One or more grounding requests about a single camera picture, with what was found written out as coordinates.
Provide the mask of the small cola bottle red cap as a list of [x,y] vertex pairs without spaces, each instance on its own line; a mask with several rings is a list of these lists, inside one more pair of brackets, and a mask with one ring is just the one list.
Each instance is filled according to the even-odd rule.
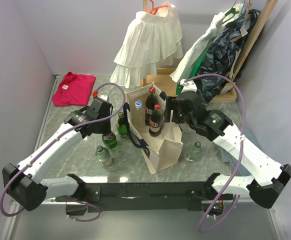
[[161,126],[162,126],[163,114],[161,112],[161,105],[156,104],[154,106],[154,111],[150,117],[149,123],[149,134],[152,137],[158,137],[161,133]]

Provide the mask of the green glass bottle labelled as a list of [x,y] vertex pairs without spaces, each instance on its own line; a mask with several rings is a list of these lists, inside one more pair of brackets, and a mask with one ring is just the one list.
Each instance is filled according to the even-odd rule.
[[109,149],[114,149],[117,147],[117,138],[113,131],[102,134],[102,142]]

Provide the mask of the clear plastic bottle blue cap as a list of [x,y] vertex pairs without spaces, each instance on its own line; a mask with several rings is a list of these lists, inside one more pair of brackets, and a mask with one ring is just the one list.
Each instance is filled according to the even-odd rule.
[[137,100],[135,102],[135,111],[136,111],[136,116],[139,118],[143,118],[145,115],[145,109],[144,109],[144,105],[142,103],[141,100]]

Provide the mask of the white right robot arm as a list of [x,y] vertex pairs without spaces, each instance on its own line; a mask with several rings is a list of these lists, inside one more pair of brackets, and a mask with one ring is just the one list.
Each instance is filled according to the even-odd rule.
[[223,148],[250,173],[249,176],[227,176],[213,173],[204,183],[209,199],[221,194],[250,197],[259,206],[270,209],[291,179],[291,165],[271,159],[241,134],[222,111],[207,110],[201,97],[193,91],[165,100],[164,121],[187,124],[200,136]]

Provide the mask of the large cola bottle red cap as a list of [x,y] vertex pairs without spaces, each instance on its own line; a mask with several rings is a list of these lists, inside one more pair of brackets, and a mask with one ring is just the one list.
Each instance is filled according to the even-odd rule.
[[149,88],[149,95],[145,101],[145,124],[147,126],[150,126],[150,117],[153,114],[155,105],[158,103],[159,101],[156,97],[156,88],[152,86]]

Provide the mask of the beige canvas tote bag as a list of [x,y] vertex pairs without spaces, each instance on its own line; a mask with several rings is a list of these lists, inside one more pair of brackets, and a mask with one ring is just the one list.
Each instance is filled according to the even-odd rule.
[[[157,101],[157,116],[146,120],[148,109],[145,106],[150,91]],[[124,117],[128,122],[132,143],[141,150],[149,172],[153,175],[176,165],[184,144],[179,125],[164,121],[166,93],[154,83],[132,90],[125,94]]]

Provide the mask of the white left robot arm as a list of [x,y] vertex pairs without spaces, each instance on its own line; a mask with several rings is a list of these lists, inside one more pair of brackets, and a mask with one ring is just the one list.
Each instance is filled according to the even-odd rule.
[[75,174],[61,178],[44,178],[45,174],[74,145],[91,134],[103,134],[111,128],[108,118],[113,111],[109,96],[102,94],[90,106],[71,112],[58,130],[40,148],[17,165],[7,164],[2,170],[3,184],[15,176],[7,194],[25,210],[36,209],[44,200],[69,196],[74,201],[86,198],[86,183]]

